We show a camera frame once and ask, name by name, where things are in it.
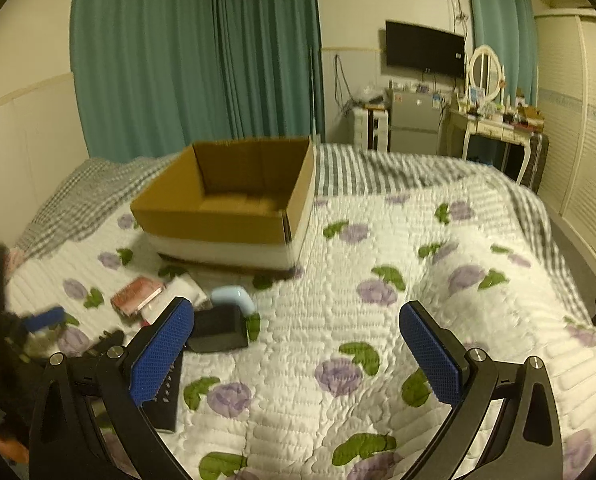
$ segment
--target checkered blanket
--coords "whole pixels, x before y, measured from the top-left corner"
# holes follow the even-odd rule
[[[91,158],[44,203],[17,246],[27,257],[42,257],[66,240],[88,237],[161,173],[174,156],[141,157],[128,164]],[[322,144],[316,149],[318,196],[393,193],[449,184],[472,175],[485,176],[491,187],[508,194],[520,229],[566,310],[575,319],[590,324],[568,266],[553,241],[547,212],[530,190],[493,168],[456,158],[359,152],[338,144]]]

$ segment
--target bed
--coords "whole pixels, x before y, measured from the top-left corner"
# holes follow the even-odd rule
[[[511,362],[543,357],[564,477],[577,478],[596,453],[596,328],[540,200],[462,160],[316,150],[317,197],[293,277],[163,262],[129,202],[172,157],[91,159],[18,241],[9,309],[61,304],[69,327],[34,344],[77,354],[105,330],[137,332],[109,299],[140,274],[245,286],[259,312],[249,348],[185,354],[177,431],[162,440],[196,479],[378,480],[400,478],[449,412],[399,336],[399,307],[419,300],[468,348]],[[457,476],[475,466],[498,409]]]

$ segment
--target floor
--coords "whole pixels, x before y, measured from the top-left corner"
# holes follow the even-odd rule
[[[560,249],[571,271],[571,275],[578,286],[582,300],[589,314],[593,317],[596,313],[596,277],[589,268],[584,258],[572,245],[562,230],[552,222],[553,239]]]

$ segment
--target blue plastic object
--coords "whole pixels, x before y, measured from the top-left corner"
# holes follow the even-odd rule
[[[214,288],[209,295],[214,306],[236,304],[244,317],[255,314],[255,303],[248,292],[239,285],[227,285]]]
[[[400,333],[414,354],[435,396],[452,406],[462,399],[460,370],[415,309],[406,303],[399,314]]]
[[[38,314],[37,316],[27,317],[22,323],[24,324],[25,329],[30,333],[34,333],[43,328],[47,328],[47,326],[62,323],[64,319],[64,308],[61,306],[54,306],[52,309]]]
[[[136,406],[156,397],[169,368],[193,330],[194,313],[191,302],[184,298],[175,299],[179,300],[178,306],[131,369],[129,393]]]

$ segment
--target flat screen tv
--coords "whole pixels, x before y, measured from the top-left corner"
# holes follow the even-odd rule
[[[464,38],[435,28],[387,22],[387,66],[464,77]]]

